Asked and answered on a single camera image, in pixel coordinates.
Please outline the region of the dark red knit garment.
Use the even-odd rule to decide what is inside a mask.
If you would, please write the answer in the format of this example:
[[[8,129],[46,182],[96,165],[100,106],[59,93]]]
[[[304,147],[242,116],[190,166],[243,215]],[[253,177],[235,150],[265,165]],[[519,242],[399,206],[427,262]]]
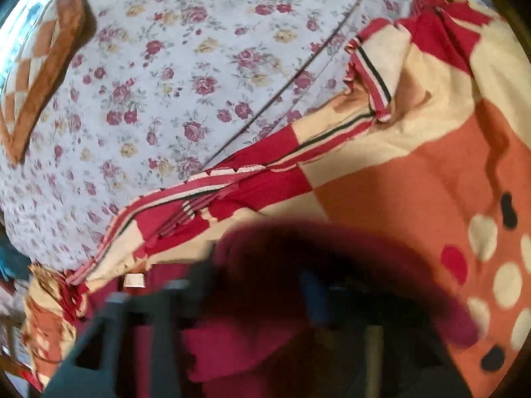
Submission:
[[[162,263],[144,287],[200,288],[197,317],[177,332],[182,397],[467,397],[447,342],[478,330],[421,254],[387,237],[317,223],[239,227],[190,264]],[[150,397],[151,328],[133,330],[135,397]]]

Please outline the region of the blue plastic bag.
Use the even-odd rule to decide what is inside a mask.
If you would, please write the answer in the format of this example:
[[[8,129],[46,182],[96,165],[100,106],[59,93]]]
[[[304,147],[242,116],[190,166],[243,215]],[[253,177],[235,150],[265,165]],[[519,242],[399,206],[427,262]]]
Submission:
[[[0,273],[4,280],[28,280],[32,261],[18,252],[5,233],[0,237]]]

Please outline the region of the white floral quilt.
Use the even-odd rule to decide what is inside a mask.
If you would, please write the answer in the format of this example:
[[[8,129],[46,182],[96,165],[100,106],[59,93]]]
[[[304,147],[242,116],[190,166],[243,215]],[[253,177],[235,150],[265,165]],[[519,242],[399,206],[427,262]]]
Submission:
[[[1,162],[13,246],[73,269],[133,198],[171,187],[320,107],[345,45],[411,0],[87,0],[89,38]]]

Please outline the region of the brown checkered cushion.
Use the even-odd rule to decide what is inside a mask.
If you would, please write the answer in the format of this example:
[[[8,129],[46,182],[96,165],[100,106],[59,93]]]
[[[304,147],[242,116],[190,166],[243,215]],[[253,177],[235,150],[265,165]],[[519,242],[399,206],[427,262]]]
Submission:
[[[16,54],[1,91],[1,141],[10,163],[24,159],[33,128],[80,45],[87,14],[86,0],[50,0]]]

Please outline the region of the red orange cream patterned blanket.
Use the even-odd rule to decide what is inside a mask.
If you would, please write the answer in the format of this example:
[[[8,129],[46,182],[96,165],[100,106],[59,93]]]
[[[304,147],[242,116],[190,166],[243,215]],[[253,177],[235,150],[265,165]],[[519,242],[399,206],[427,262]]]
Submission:
[[[530,63],[475,0],[414,0],[346,50],[354,101],[133,199],[78,270],[35,269],[25,335],[38,388],[128,276],[158,283],[249,220],[317,218],[417,252],[473,320],[452,360],[473,396],[492,396],[530,334]]]

